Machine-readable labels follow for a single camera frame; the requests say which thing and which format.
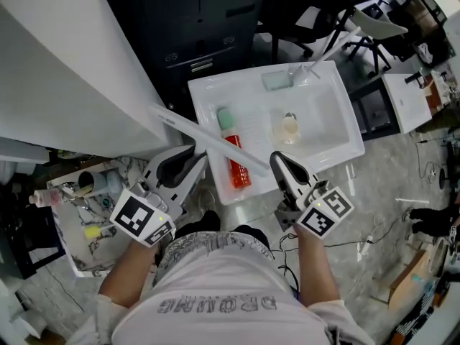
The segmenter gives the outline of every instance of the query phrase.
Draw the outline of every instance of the red bottle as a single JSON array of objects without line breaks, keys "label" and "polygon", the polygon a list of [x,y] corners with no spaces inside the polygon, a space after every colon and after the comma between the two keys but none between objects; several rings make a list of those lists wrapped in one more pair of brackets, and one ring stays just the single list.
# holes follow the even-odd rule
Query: red bottle
[{"label": "red bottle", "polygon": [[[236,130],[233,124],[233,117],[231,116],[230,111],[227,108],[220,109],[217,111],[217,117],[221,127],[222,137],[235,146],[242,148],[239,137],[236,135]],[[249,173],[244,166],[241,166],[233,160],[229,160],[229,166],[231,182],[236,189],[251,185]]]},{"label": "red bottle", "polygon": [[[235,146],[241,148],[241,144],[239,142],[239,137],[237,135],[229,135],[225,140],[233,143]],[[230,162],[230,174],[231,174],[231,181],[233,186],[236,189],[244,188],[251,185],[251,180],[249,179],[249,173],[244,166],[236,163],[233,160],[229,160]]]}]

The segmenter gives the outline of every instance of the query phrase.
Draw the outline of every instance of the sink basin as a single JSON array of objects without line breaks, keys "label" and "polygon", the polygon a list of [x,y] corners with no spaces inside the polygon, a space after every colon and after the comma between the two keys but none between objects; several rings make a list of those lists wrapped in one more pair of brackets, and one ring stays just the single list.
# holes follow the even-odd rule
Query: sink basin
[{"label": "sink basin", "polygon": [[[335,63],[327,61],[316,67],[321,79],[310,74],[291,88],[266,91],[261,75],[288,70],[289,65],[296,64],[250,68],[191,80],[188,87],[199,124],[220,134],[216,112],[227,107],[244,150],[264,162],[269,162],[275,150],[289,152],[316,172],[363,155],[357,120]],[[295,115],[299,126],[299,137],[293,144],[281,142],[274,130],[287,113]],[[249,172],[252,185],[236,190],[225,157],[213,149],[208,149],[208,156],[224,205],[277,189],[273,175],[260,177]]]},{"label": "sink basin", "polygon": [[[142,174],[147,162],[130,157],[119,157],[84,170],[56,178],[48,182],[48,188],[63,183],[76,183],[83,171],[102,173],[116,170],[124,188],[130,188]],[[79,277],[105,276],[115,265],[117,259],[126,249],[131,238],[115,227],[104,229],[99,236],[88,239],[84,228],[87,226],[108,226],[110,215],[118,201],[120,193],[103,193],[88,197],[90,211],[87,211],[72,201],[52,207],[56,228],[61,243],[65,249],[75,275]],[[103,199],[110,201],[109,206],[102,203]]]}]

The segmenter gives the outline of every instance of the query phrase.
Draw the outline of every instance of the cup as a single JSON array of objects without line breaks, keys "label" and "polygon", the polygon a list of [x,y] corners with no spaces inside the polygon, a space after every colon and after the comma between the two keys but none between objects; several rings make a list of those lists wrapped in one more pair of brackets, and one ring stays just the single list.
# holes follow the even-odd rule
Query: cup
[{"label": "cup", "polygon": [[78,187],[82,189],[91,184],[93,187],[84,195],[85,197],[97,196],[109,191],[105,175],[99,172],[83,171],[80,176],[78,176]]}]

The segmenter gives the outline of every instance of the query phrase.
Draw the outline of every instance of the small bottle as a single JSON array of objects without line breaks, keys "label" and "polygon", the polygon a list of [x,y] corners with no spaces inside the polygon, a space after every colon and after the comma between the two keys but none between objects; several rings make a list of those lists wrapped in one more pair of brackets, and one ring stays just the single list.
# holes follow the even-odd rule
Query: small bottle
[{"label": "small bottle", "polygon": [[[239,141],[239,136],[236,134],[236,130],[233,124],[233,117],[227,108],[223,108],[217,111],[218,123],[221,127],[222,137],[234,144],[235,146],[242,148]],[[229,160],[231,181],[236,189],[244,188],[251,185],[249,179],[249,173],[244,166],[236,163],[233,160]]]},{"label": "small bottle", "polygon": [[66,201],[67,198],[64,193],[58,188],[37,189],[34,194],[29,196],[29,203],[35,204],[37,207],[56,206]]}]

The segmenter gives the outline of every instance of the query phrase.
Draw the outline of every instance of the white stick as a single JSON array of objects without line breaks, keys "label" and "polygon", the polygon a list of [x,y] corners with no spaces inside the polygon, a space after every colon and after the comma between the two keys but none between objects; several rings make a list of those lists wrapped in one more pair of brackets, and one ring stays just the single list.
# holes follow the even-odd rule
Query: white stick
[{"label": "white stick", "polygon": [[149,110],[163,123],[177,129],[179,132],[187,134],[188,136],[194,138],[194,140],[201,141],[210,148],[214,148],[224,156],[227,156],[230,160],[245,166],[249,171],[260,176],[265,176],[270,171],[270,166],[267,163],[262,162],[250,153],[230,142],[227,142],[225,139],[217,137],[215,134],[184,118],[183,116],[177,115],[176,113],[155,103],[150,104]]},{"label": "white stick", "polygon": [[350,177],[350,169],[348,168],[348,165],[345,165],[345,169],[346,169],[346,175],[348,176],[348,185],[350,187],[350,194],[352,196],[354,196],[354,194],[355,194],[355,192],[354,192],[354,181]]},{"label": "white stick", "polygon": [[329,36],[324,40],[324,45],[323,47],[321,48],[321,51],[323,54],[326,54],[326,49],[328,48],[329,46],[329,42],[332,40],[332,36],[334,35],[336,31],[333,30],[331,33],[329,33]]},{"label": "white stick", "polygon": [[361,31],[361,27],[356,27],[350,33],[348,33],[347,36],[345,36],[344,38],[341,38],[333,47],[331,47],[331,49],[328,52],[325,52],[323,54],[323,56],[321,56],[319,59],[317,59],[317,61],[315,61],[315,63],[313,65],[307,67],[306,68],[307,72],[310,72],[310,71],[313,72],[313,68],[316,67],[317,64],[322,63],[325,59],[329,58],[338,49],[340,49],[343,45],[345,45],[348,41],[350,41],[355,35],[357,35],[359,33],[359,31]]},{"label": "white stick", "polygon": [[425,203],[425,204],[430,204],[430,201],[421,201],[419,199],[404,199],[404,198],[395,198],[395,201],[401,201],[401,202],[415,202],[415,203]]}]

